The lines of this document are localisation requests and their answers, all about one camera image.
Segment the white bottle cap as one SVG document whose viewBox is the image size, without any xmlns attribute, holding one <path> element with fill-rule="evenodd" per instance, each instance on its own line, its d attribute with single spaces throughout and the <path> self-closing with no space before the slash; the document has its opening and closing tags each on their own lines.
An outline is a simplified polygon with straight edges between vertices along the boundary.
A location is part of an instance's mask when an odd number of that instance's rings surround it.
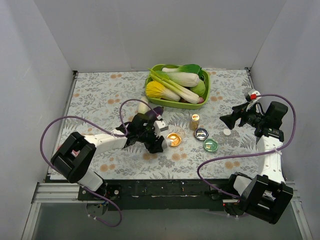
<svg viewBox="0 0 320 240">
<path fill-rule="evenodd" d="M 225 128 L 223 130 L 223 134 L 226 135 L 226 136 L 230 136 L 231 135 L 231 131 L 229 129 Z"/>
</svg>

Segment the white blue pill bottle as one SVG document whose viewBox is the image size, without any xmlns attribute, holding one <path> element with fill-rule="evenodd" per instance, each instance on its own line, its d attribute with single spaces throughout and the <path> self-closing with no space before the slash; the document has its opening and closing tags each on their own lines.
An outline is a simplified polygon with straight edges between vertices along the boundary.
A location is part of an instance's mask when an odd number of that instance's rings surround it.
<svg viewBox="0 0 320 240">
<path fill-rule="evenodd" d="M 163 149 L 166 149 L 166 148 L 171 147 L 171 146 L 172 146 L 172 141 L 169 138 L 164 138 L 163 141 L 162 141 L 161 147 Z"/>
</svg>

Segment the yellow round pill case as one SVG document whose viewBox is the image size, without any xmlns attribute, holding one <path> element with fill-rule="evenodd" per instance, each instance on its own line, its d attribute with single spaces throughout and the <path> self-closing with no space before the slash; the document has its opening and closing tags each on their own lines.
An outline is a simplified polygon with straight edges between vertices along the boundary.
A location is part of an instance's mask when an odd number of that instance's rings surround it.
<svg viewBox="0 0 320 240">
<path fill-rule="evenodd" d="M 170 147 L 177 147 L 181 144 L 182 139 L 177 133 L 170 133 L 167 135 L 167 142 Z"/>
</svg>

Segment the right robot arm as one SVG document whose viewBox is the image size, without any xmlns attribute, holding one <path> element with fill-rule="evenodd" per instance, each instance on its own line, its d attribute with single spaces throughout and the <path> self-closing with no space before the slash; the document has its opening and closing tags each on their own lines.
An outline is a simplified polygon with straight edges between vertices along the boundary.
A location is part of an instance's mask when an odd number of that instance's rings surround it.
<svg viewBox="0 0 320 240">
<path fill-rule="evenodd" d="M 239 200 L 239 209 L 251 216 L 276 224 L 293 197 L 293 189 L 285 184 L 281 151 L 284 133 L 280 130 L 288 107 L 272 101 L 265 113 L 259 113 L 254 103 L 232 107 L 232 113 L 220 117 L 229 129 L 245 124 L 255 129 L 259 153 L 258 172 L 254 178 L 235 173 L 226 186 L 227 195 Z"/>
</svg>

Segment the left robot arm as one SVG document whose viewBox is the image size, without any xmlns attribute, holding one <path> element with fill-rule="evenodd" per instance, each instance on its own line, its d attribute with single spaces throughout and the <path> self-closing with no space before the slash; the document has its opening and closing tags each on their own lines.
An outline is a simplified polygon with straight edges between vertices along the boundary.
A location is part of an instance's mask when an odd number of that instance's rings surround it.
<svg viewBox="0 0 320 240">
<path fill-rule="evenodd" d="M 95 200 L 106 196 L 107 183 L 90 169 L 94 156 L 116 149 L 124 149 L 135 143 L 143 143 L 151 154 L 162 153 L 170 143 L 161 135 L 169 126 L 158 117 L 138 113 L 132 121 L 117 127 L 110 133 L 81 135 L 73 132 L 53 155 L 50 163 L 69 183 L 78 183 L 89 189 Z"/>
</svg>

